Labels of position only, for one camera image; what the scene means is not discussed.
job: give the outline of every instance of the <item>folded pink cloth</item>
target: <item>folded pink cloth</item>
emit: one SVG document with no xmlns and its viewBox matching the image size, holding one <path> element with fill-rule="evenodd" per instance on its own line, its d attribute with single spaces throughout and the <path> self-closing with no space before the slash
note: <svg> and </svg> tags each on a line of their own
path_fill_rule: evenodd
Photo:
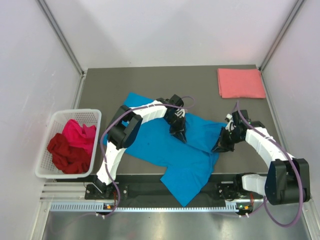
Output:
<svg viewBox="0 0 320 240">
<path fill-rule="evenodd" d="M 70 119 L 64 126 L 62 135 L 65 136 L 71 147 L 82 148 L 91 157 L 96 130 L 97 128 L 94 125 L 87 127 L 83 124 L 81 127 L 76 120 Z"/>
<path fill-rule="evenodd" d="M 224 99 L 265 99 L 266 93 L 258 69 L 218 69 L 219 94 Z"/>
</svg>

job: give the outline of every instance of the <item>wall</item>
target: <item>wall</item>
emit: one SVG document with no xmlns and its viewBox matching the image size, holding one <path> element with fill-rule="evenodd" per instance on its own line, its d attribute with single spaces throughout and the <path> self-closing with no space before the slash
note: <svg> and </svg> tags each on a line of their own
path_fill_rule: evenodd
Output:
<svg viewBox="0 0 320 240">
<path fill-rule="evenodd" d="M 44 180 L 35 176 L 52 113 L 70 108 L 79 82 L 35 0 L 0 7 L 0 233 L 30 234 Z"/>
<path fill-rule="evenodd" d="M 82 68 L 260 65 L 295 0 L 46 0 Z"/>
<path fill-rule="evenodd" d="M 263 75 L 289 151 L 310 165 L 320 211 L 320 1 L 308 0 Z"/>
</svg>

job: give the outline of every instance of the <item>pink towel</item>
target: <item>pink towel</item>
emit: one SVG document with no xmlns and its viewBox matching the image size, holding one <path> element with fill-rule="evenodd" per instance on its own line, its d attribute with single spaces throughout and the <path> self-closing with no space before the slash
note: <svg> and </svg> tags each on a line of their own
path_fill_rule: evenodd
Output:
<svg viewBox="0 0 320 240">
<path fill-rule="evenodd" d="M 76 120 L 70 119 L 64 126 L 62 135 L 65 136 L 71 147 L 82 148 L 91 157 L 96 130 L 97 128 L 94 125 L 87 127 L 83 124 L 81 127 Z"/>
<path fill-rule="evenodd" d="M 224 99 L 265 99 L 266 93 L 258 69 L 218 69 L 219 94 Z"/>
</svg>

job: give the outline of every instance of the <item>blue fabric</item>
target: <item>blue fabric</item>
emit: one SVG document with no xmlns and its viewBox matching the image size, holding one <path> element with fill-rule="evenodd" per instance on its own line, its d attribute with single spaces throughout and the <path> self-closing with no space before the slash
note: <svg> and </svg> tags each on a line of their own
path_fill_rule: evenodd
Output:
<svg viewBox="0 0 320 240">
<path fill-rule="evenodd" d="M 153 102 L 152 99 L 130 93 L 124 104 L 138 107 Z M 172 195 L 185 207 L 208 182 L 219 154 L 211 149 L 217 142 L 225 123 L 204 120 L 186 114 L 186 140 L 182 143 L 169 133 L 169 124 L 163 119 L 144 123 L 134 143 L 126 153 L 152 164 L 167 167 L 161 181 Z"/>
</svg>

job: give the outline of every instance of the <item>laundry basket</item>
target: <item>laundry basket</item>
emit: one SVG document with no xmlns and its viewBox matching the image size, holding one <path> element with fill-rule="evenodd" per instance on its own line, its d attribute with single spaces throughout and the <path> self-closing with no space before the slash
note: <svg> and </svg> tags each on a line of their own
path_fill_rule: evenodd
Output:
<svg viewBox="0 0 320 240">
<path fill-rule="evenodd" d="M 45 133 L 44 141 L 42 143 L 41 150 L 38 156 L 35 175 L 39 178 L 46 179 L 77 179 L 87 177 L 92 172 L 94 167 L 101 115 L 101 112 L 97 109 L 71 109 L 55 112 L 51 117 L 50 123 Z M 96 126 L 90 167 L 89 170 L 84 173 L 65 174 L 61 170 L 58 170 L 52 162 L 52 154 L 47 150 L 47 146 L 50 140 L 57 133 L 62 133 L 62 130 L 64 129 L 67 121 L 69 121 L 70 119 L 76 120 L 80 126 L 82 126 L 82 124 L 85 124 L 88 127 L 92 125 Z"/>
</svg>

